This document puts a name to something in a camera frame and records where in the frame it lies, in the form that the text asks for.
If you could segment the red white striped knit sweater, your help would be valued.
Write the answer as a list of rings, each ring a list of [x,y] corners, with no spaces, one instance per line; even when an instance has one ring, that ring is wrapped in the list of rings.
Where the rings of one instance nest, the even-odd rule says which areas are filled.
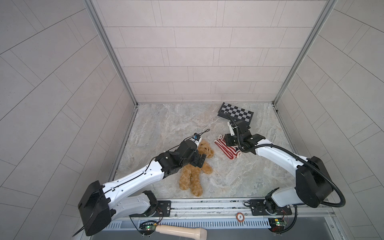
[[[214,142],[230,160],[238,159],[242,155],[238,147],[227,146],[223,135],[219,135]]]

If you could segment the brown teddy bear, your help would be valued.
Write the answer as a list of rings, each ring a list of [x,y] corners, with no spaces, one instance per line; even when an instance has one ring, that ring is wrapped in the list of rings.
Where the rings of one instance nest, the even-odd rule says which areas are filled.
[[[206,140],[202,140],[198,147],[198,151],[200,154],[205,154],[207,159],[211,159],[215,153]],[[203,194],[200,174],[204,173],[210,175],[212,172],[212,167],[206,161],[202,168],[188,164],[182,168],[182,175],[179,179],[179,188],[183,191],[190,190],[195,197],[200,197]]]

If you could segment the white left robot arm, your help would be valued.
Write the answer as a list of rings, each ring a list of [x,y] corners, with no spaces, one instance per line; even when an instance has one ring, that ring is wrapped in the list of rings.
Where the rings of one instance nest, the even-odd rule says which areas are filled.
[[[148,165],[118,180],[101,184],[95,181],[87,187],[78,209],[82,231],[93,236],[111,221],[130,215],[148,217],[156,212],[158,201],[151,191],[133,194],[147,185],[161,181],[187,165],[202,168],[206,157],[207,141],[188,139],[175,151],[166,151],[154,157]]]

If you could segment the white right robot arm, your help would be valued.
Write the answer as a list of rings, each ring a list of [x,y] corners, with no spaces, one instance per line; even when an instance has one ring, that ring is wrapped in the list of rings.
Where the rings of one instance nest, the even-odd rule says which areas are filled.
[[[339,188],[332,181],[323,161],[317,157],[306,158],[283,147],[277,146],[259,134],[251,134],[250,127],[243,121],[230,119],[230,133],[224,139],[229,147],[238,147],[242,153],[264,157],[288,171],[295,178],[295,185],[276,188],[264,200],[266,211],[276,215],[278,209],[288,205],[332,206],[326,198]]]

